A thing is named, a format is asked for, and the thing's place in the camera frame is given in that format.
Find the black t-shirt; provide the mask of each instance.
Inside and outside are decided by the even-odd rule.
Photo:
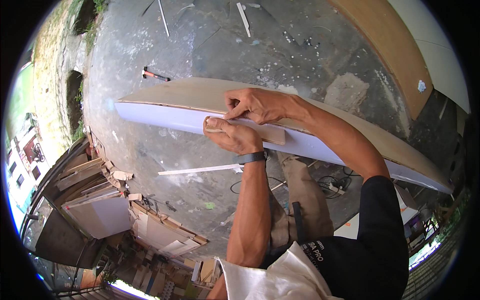
[[[356,240],[322,237],[301,245],[332,295],[349,299],[400,299],[408,281],[408,247],[393,183],[368,179],[360,194]]]

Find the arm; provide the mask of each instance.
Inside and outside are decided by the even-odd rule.
[[[390,178],[385,161],[363,134],[337,116],[299,96],[248,88],[225,92],[229,112],[225,119],[248,117],[258,124],[290,118],[325,143],[343,162],[363,177]]]
[[[205,131],[208,124],[225,132]],[[263,151],[257,132],[243,125],[231,125],[219,118],[205,119],[204,134],[221,148],[239,155]],[[246,163],[243,168],[239,202],[228,239],[227,261],[245,267],[262,263],[270,239],[270,206],[265,162]],[[218,279],[207,299],[227,299],[223,275]]]

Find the hand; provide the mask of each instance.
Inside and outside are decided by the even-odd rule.
[[[225,103],[228,113],[224,119],[240,116],[249,118],[255,123],[276,122],[289,118],[289,112],[304,100],[296,95],[264,90],[262,88],[244,88],[225,92]]]
[[[208,132],[205,130],[207,125],[224,132]],[[264,150],[262,139],[254,129],[245,125],[232,125],[224,119],[206,117],[204,134],[220,148],[235,152],[238,155]]]

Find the black watch strap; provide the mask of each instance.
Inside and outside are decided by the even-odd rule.
[[[246,163],[251,163],[253,161],[267,160],[265,151],[248,153],[244,155],[239,155],[233,158],[233,162],[239,165],[245,165]]]

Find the concrete floor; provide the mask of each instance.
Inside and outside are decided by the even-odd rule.
[[[141,78],[144,66],[172,80],[189,76],[227,79],[296,91],[318,101],[324,100],[338,75],[352,73],[369,87],[365,98],[349,111],[427,150],[423,153],[448,172],[451,161],[447,157],[457,140],[455,107],[449,105],[444,114],[447,121],[440,121],[444,98],[432,95],[427,103],[431,108],[422,112],[425,116],[412,121],[394,80],[368,41],[326,0],[246,4],[251,38],[246,35],[236,1],[162,1],[170,38],[156,2],[140,16],[150,2],[110,2],[86,78],[84,114],[86,124],[104,144],[107,157],[120,169],[135,174],[130,189],[155,194],[161,210],[210,240],[196,255],[225,256],[231,222],[225,226],[221,222],[235,211],[238,196],[229,187],[241,174],[223,170],[157,175],[163,170],[230,164],[233,154],[202,135],[122,120],[114,108],[116,100],[159,84],[157,79]],[[447,134],[433,135],[429,126],[436,130],[446,127]],[[344,176],[338,166],[311,169],[315,179],[330,174]],[[267,173],[284,180],[275,155],[267,163]],[[358,212],[361,179],[353,179],[345,195],[328,201],[336,228]],[[271,187],[277,184],[270,180]],[[281,204],[288,200],[285,188],[276,189],[274,194]],[[169,211],[165,201],[177,211]]]

